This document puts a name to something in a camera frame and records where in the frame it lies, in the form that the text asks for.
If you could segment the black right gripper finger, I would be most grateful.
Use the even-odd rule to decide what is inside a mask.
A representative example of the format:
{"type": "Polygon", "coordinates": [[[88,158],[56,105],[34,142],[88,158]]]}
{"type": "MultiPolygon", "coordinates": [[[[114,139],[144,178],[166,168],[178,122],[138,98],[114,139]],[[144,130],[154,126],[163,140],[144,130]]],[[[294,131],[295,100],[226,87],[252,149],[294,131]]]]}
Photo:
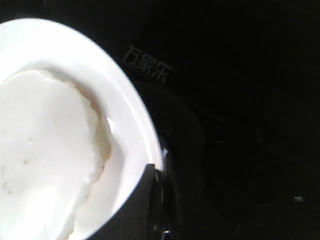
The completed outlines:
{"type": "Polygon", "coordinates": [[[93,240],[161,240],[163,221],[158,171],[147,164],[136,188],[93,240]]]}

